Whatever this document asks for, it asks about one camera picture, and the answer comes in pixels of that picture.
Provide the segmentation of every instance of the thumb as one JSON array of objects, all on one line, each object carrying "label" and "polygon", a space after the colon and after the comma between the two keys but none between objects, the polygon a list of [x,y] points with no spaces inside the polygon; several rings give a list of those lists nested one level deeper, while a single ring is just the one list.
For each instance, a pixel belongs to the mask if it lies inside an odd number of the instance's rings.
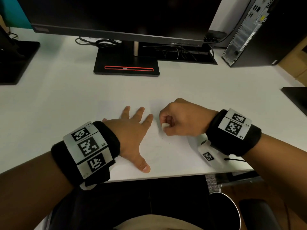
[{"label": "thumb", "polygon": [[180,134],[180,125],[175,125],[173,127],[165,127],[163,129],[166,135],[172,136],[172,135],[181,135]]},{"label": "thumb", "polygon": [[131,162],[143,173],[147,174],[150,172],[150,166],[146,163],[145,159],[142,158],[140,153],[138,153]]}]

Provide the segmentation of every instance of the monitor screen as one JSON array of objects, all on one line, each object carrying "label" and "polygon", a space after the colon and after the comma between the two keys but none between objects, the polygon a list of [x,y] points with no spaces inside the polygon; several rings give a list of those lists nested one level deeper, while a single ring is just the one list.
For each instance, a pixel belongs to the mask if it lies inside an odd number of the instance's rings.
[{"label": "monitor screen", "polygon": [[203,40],[221,0],[18,0],[32,26]]}]

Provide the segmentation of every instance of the red stripe on monitor base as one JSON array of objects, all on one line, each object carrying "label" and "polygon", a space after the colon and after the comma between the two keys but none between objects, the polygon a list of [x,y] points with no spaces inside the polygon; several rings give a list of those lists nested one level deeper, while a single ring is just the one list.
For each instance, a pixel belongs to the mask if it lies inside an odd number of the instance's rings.
[{"label": "red stripe on monitor base", "polygon": [[109,66],[106,65],[104,69],[113,69],[113,70],[130,70],[130,71],[147,71],[153,72],[153,68],[142,68],[142,67],[124,67],[124,66]]}]

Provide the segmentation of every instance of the black monitor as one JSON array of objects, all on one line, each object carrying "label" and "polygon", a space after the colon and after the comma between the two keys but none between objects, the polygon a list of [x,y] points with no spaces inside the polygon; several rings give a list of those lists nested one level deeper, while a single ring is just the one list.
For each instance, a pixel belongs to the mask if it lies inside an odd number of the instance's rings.
[{"label": "black monitor", "polygon": [[201,47],[221,0],[18,0],[35,32]]}]

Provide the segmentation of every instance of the wristband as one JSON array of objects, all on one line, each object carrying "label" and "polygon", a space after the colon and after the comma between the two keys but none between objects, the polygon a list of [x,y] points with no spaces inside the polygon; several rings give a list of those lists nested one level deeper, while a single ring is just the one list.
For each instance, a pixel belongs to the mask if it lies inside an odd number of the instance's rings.
[{"label": "wristband", "polygon": [[110,179],[109,167],[120,153],[120,142],[104,123],[88,122],[64,136],[51,153],[72,185],[89,186]]},{"label": "wristband", "polygon": [[251,124],[251,120],[229,109],[221,110],[211,121],[206,131],[211,147],[225,155],[243,156],[261,138],[261,129]]}]

